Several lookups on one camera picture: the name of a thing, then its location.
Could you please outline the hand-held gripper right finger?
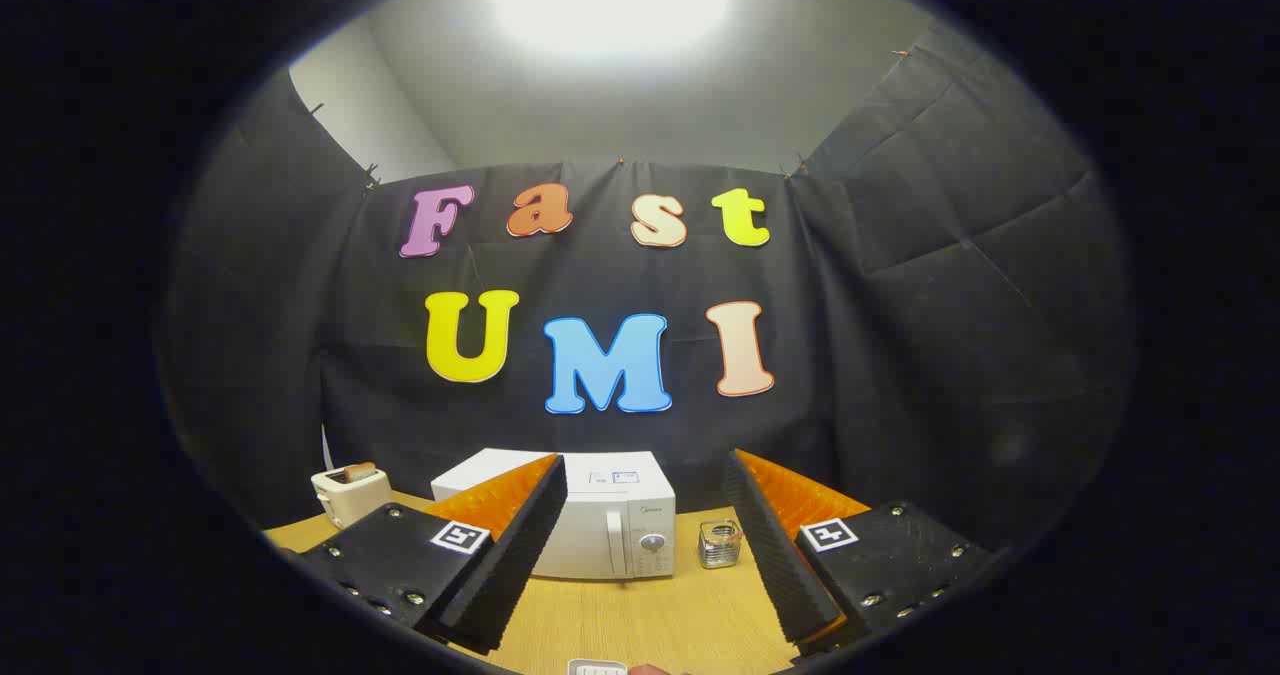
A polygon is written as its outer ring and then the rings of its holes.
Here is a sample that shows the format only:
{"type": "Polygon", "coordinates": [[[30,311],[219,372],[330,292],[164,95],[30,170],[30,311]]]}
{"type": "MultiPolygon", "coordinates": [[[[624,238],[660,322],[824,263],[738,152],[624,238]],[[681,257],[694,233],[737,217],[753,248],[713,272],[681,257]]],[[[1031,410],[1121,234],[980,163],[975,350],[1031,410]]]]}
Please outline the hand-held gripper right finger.
{"type": "Polygon", "coordinates": [[[864,505],[744,450],[724,494],[786,642],[847,649],[968,589],[992,553],[906,501],[864,505]]]}

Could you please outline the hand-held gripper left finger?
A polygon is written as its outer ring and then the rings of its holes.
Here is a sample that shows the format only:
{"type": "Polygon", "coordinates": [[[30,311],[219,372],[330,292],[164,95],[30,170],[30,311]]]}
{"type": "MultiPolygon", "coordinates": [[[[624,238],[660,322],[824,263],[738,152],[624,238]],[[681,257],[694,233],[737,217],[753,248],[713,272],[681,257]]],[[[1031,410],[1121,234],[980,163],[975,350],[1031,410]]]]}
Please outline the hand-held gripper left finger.
{"type": "Polygon", "coordinates": [[[567,497],[549,453],[452,497],[389,501],[291,564],[339,599],[442,643],[499,648],[567,497]]]}

